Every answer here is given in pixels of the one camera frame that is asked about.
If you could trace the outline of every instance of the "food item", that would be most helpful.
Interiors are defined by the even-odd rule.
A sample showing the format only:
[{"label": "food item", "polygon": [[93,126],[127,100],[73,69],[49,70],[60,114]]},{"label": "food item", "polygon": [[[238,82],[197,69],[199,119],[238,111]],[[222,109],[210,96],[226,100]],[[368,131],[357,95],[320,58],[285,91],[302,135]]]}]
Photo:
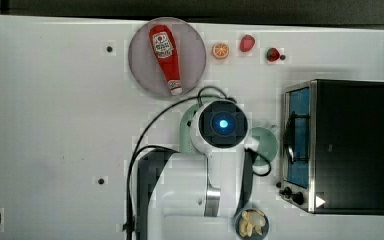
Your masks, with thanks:
[{"label": "food item", "polygon": [[245,219],[246,221],[249,221],[249,216],[247,211],[242,212],[242,218]]},{"label": "food item", "polygon": [[270,48],[267,51],[266,57],[269,62],[274,62],[280,58],[280,53],[276,48]]},{"label": "food item", "polygon": [[242,52],[249,52],[255,44],[255,39],[251,35],[245,35],[241,39],[241,44],[239,45],[239,49]]},{"label": "food item", "polygon": [[213,46],[212,53],[217,59],[225,59],[229,56],[229,45],[226,43],[217,43]]},{"label": "food item", "polygon": [[245,219],[241,218],[239,220],[239,235],[241,235],[241,237],[245,237],[246,235],[246,226],[247,226],[248,222],[245,221]]},{"label": "food item", "polygon": [[264,213],[257,209],[249,209],[241,213],[239,219],[239,235],[241,237],[251,237],[252,230],[260,236],[263,235],[263,227],[266,225],[266,219]]},{"label": "food item", "polygon": [[252,226],[252,224],[250,223],[250,222],[248,222],[248,224],[246,225],[246,232],[247,232],[247,235],[248,235],[248,237],[251,237],[251,235],[252,235],[252,229],[253,229],[254,227]]},{"label": "food item", "polygon": [[264,226],[266,225],[266,219],[264,216],[261,216],[258,212],[251,212],[249,215],[249,222],[254,226]]},{"label": "food item", "polygon": [[263,231],[261,230],[262,227],[255,226],[255,231],[258,233],[258,235],[263,236]]},{"label": "food item", "polygon": [[149,31],[149,41],[158,64],[163,70],[172,95],[182,93],[180,82],[179,57],[173,34],[166,25],[156,25]]}]

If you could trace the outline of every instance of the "orange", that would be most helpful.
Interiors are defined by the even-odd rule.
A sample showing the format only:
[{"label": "orange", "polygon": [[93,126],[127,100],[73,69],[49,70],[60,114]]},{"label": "orange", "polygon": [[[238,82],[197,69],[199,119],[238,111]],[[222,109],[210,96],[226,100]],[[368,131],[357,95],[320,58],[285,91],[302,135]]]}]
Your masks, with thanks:
[{"label": "orange", "polygon": [[213,55],[217,59],[224,59],[229,56],[229,45],[225,43],[217,43],[213,46]]}]

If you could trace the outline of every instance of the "knob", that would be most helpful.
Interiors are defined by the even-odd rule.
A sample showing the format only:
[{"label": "knob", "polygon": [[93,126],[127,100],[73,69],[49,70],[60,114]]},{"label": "knob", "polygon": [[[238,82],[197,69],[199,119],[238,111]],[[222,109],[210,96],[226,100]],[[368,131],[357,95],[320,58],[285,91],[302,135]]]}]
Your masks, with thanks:
[{"label": "knob", "polygon": [[289,187],[285,187],[285,189],[279,191],[279,194],[289,199],[291,197],[292,190]]},{"label": "knob", "polygon": [[298,205],[302,205],[304,203],[304,195],[301,192],[297,192],[291,195],[292,201],[294,201]]}]

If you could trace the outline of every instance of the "red object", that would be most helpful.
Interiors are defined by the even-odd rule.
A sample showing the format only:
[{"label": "red object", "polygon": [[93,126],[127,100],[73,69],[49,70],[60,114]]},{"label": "red object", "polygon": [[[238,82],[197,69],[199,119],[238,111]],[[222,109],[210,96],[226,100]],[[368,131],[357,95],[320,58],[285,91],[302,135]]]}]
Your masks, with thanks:
[{"label": "red object", "polygon": [[156,25],[149,31],[149,41],[171,93],[173,95],[180,94],[182,85],[180,83],[179,57],[173,34],[166,25]]},{"label": "red object", "polygon": [[279,51],[276,48],[270,48],[267,51],[267,60],[269,62],[274,62],[274,61],[276,61],[279,58],[280,58],[280,53],[279,53]]},{"label": "red object", "polygon": [[254,47],[254,44],[255,44],[255,39],[251,35],[245,35],[241,40],[239,49],[242,52],[248,52]]}]

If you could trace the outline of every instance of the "ketchup label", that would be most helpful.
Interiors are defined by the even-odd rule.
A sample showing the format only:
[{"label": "ketchup label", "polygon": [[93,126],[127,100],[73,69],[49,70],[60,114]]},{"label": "ketchup label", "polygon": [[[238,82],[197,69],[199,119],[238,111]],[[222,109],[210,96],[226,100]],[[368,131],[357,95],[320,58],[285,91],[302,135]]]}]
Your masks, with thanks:
[{"label": "ketchup label", "polygon": [[171,45],[166,32],[159,32],[152,36],[154,42],[154,49],[158,58],[170,57],[173,52],[173,45]]}]

